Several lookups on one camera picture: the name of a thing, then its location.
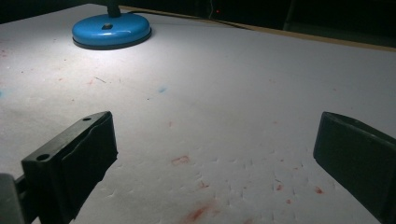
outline hole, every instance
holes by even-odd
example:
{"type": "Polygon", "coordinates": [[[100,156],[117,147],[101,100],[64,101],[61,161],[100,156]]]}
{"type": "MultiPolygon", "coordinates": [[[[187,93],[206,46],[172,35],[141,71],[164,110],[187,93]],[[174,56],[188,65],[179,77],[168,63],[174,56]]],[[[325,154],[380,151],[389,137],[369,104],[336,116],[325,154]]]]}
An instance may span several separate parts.
{"type": "Polygon", "coordinates": [[[41,156],[38,156],[38,157],[37,157],[37,160],[38,160],[38,161],[44,161],[44,160],[48,159],[49,157],[50,157],[49,154],[43,154],[43,155],[41,155],[41,156]]]}

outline cable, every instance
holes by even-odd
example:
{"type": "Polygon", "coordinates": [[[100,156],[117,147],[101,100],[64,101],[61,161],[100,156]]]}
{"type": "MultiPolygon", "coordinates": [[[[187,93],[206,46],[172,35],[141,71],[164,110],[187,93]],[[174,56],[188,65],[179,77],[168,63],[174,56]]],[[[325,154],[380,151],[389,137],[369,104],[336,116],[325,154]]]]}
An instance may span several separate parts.
{"type": "Polygon", "coordinates": [[[141,14],[150,14],[150,15],[157,15],[157,16],[167,16],[167,17],[174,17],[174,18],[179,18],[179,19],[186,19],[186,20],[197,20],[197,21],[213,21],[216,23],[232,26],[234,28],[238,29],[243,29],[243,30],[252,30],[244,26],[240,25],[235,25],[227,21],[217,21],[217,20],[212,20],[212,19],[206,19],[206,18],[201,18],[201,17],[193,17],[193,16],[177,16],[177,15],[169,15],[166,13],[159,13],[159,12],[148,12],[148,11],[130,11],[128,13],[141,13],[141,14]]]}
{"type": "Polygon", "coordinates": [[[210,20],[212,20],[212,14],[213,14],[213,0],[210,0],[210,14],[209,14],[210,20]]]}

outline white surface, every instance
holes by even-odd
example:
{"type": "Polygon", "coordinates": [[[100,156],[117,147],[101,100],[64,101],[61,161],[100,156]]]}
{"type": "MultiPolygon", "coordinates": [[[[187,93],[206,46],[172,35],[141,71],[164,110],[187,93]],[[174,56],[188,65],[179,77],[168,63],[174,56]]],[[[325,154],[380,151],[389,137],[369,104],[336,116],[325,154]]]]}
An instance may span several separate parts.
{"type": "Polygon", "coordinates": [[[0,172],[110,110],[119,159],[74,223],[378,223],[312,152],[323,111],[396,136],[395,53],[151,15],[138,46],[76,47],[103,13],[0,25],[0,172]]]}

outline clamp jaw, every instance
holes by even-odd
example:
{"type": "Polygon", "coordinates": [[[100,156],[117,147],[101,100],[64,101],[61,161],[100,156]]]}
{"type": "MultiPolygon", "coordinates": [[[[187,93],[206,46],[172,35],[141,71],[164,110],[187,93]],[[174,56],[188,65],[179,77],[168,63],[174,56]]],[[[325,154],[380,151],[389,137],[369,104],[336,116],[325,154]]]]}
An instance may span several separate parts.
{"type": "Polygon", "coordinates": [[[396,139],[324,112],[314,158],[381,223],[396,224],[396,139]]]}
{"type": "Polygon", "coordinates": [[[16,181],[0,174],[1,223],[67,224],[117,159],[110,112],[85,117],[21,161],[16,181]]]}

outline blue speck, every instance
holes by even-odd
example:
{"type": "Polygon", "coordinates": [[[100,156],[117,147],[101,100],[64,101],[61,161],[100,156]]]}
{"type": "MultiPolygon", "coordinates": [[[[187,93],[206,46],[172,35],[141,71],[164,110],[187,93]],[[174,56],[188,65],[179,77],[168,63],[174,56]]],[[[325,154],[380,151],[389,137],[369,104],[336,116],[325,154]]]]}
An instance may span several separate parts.
{"type": "Polygon", "coordinates": [[[161,88],[158,90],[158,92],[159,92],[159,93],[163,93],[163,92],[165,92],[166,90],[167,90],[166,87],[161,87],[161,88]]]}

